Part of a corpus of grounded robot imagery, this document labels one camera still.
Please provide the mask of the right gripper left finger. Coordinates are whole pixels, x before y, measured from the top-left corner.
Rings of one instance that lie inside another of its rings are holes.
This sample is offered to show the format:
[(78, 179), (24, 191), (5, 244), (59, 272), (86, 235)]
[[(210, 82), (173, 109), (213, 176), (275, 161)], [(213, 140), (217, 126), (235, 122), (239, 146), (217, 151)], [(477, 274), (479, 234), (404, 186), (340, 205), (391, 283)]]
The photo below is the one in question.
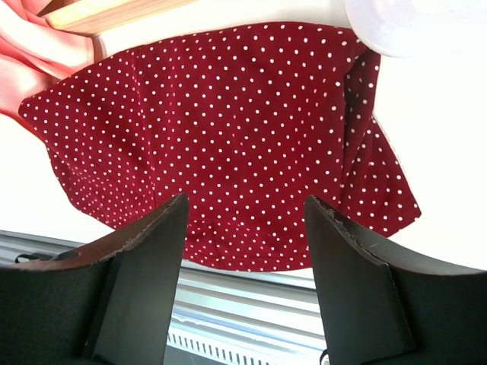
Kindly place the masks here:
[(1, 269), (3, 364), (161, 364), (189, 201), (48, 260)]

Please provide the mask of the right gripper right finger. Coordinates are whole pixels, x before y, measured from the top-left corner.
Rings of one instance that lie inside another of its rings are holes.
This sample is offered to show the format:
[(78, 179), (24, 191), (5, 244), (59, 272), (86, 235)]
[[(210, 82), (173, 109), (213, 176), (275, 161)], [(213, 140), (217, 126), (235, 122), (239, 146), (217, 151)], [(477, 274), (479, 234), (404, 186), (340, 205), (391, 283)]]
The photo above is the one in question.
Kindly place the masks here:
[(309, 196), (307, 241), (332, 364), (484, 364), (486, 273), (434, 259)]

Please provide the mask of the red polka dot skirt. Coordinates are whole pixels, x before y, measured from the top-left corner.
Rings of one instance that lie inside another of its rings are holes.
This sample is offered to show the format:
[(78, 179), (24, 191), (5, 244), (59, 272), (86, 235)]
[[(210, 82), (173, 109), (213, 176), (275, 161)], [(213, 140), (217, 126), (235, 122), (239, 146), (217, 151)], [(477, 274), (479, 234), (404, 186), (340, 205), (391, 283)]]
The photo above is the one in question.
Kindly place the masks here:
[(113, 229), (185, 193), (186, 260), (310, 266), (315, 195), (391, 236), (420, 217), (374, 118), (380, 56), (349, 29), (273, 22), (118, 52), (25, 99), (72, 205)]

